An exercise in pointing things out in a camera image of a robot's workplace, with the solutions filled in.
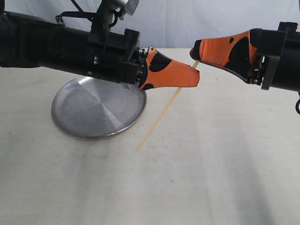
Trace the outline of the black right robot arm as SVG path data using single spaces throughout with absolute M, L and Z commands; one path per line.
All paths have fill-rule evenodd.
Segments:
M 190 56 L 234 74 L 263 90 L 300 91 L 300 33 L 296 22 L 280 22 L 277 30 L 254 28 L 227 37 L 195 41 Z

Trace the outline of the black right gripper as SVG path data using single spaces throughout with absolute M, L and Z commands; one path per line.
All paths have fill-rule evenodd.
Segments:
M 268 90 L 278 68 L 287 32 L 254 28 L 227 37 L 195 41 L 192 59 L 230 72 Z

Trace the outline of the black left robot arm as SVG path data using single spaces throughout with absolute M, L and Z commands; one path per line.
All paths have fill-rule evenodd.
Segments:
M 83 31 L 35 16 L 4 12 L 0 16 L 0 65 L 45 67 L 141 90 L 196 87 L 200 73 L 150 46 L 140 47 L 140 33 L 107 28 Z

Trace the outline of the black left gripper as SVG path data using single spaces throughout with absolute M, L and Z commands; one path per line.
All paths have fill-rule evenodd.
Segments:
M 121 83 L 137 84 L 141 90 L 162 87 L 196 87 L 200 72 L 188 64 L 170 59 L 153 46 L 140 47 L 140 32 L 124 31 L 125 52 L 119 61 Z

